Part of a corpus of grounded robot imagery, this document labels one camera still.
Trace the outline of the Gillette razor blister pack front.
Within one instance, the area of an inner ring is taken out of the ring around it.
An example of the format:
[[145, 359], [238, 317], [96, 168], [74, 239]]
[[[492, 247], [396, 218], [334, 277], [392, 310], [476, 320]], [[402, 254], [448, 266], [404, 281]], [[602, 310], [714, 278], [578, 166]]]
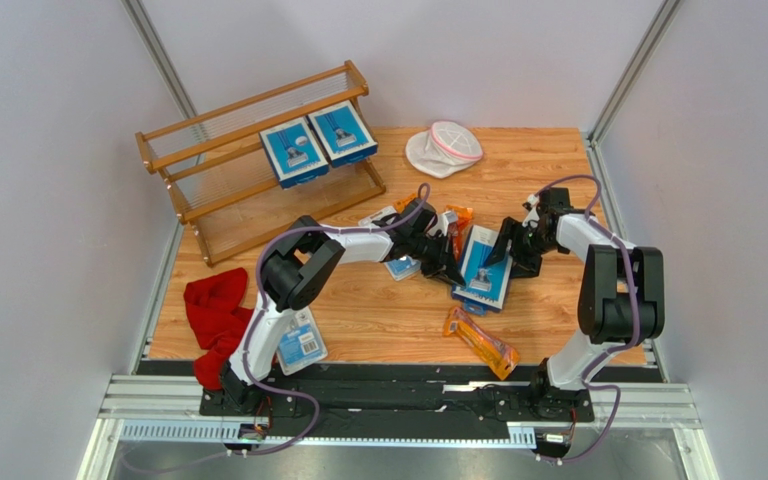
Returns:
[[307, 307], [295, 313], [282, 335], [277, 358], [284, 375], [293, 375], [328, 356], [328, 349], [313, 316]]

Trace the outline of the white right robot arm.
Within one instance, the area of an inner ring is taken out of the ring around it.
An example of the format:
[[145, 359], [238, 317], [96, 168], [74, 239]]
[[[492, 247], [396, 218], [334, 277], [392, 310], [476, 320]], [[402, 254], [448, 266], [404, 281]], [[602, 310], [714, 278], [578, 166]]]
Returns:
[[619, 353], [661, 335], [664, 257], [655, 247], [637, 246], [610, 232], [590, 210], [573, 207], [565, 188], [544, 188], [524, 207], [524, 220], [503, 221], [484, 265], [509, 260], [513, 276], [533, 278], [550, 251], [573, 253], [583, 262], [578, 329], [530, 382], [537, 401], [578, 395]]

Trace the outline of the large blue Harry's razor box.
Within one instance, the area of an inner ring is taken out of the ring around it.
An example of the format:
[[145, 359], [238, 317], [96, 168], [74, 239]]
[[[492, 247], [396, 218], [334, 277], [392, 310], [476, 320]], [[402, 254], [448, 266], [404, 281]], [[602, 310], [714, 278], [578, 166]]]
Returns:
[[259, 132], [268, 162], [282, 189], [328, 174], [330, 167], [305, 117]]

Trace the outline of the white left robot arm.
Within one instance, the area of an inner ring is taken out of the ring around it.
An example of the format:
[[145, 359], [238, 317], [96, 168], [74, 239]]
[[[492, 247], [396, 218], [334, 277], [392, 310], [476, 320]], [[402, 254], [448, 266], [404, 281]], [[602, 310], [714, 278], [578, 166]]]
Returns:
[[305, 215], [275, 237], [255, 267], [259, 296], [252, 319], [222, 369], [225, 404], [241, 413], [253, 409], [290, 321], [313, 303], [341, 264], [409, 257], [420, 263], [425, 277], [465, 285], [453, 239], [431, 230], [436, 217], [436, 211], [418, 198], [402, 212], [364, 226], [322, 225]]

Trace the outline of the small blue Harry's razor box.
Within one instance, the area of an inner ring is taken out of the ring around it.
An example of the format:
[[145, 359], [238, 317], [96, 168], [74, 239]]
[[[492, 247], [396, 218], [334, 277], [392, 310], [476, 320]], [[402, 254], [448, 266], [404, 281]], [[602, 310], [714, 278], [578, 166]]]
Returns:
[[465, 285], [453, 286], [451, 297], [472, 313], [499, 313], [504, 308], [513, 259], [504, 253], [499, 262], [486, 265], [497, 238], [495, 230], [485, 227], [475, 225], [469, 230], [459, 265]]

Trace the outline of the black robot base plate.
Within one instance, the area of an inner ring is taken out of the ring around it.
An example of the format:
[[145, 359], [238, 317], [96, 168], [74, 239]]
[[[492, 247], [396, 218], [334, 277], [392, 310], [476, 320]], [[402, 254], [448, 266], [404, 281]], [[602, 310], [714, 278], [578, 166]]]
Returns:
[[478, 365], [317, 363], [286, 376], [279, 367], [248, 413], [227, 406], [223, 390], [204, 390], [203, 416], [255, 417], [270, 434], [327, 439], [504, 440], [511, 422], [561, 430], [595, 420], [587, 391], [537, 401], [539, 367], [520, 367], [510, 382]]

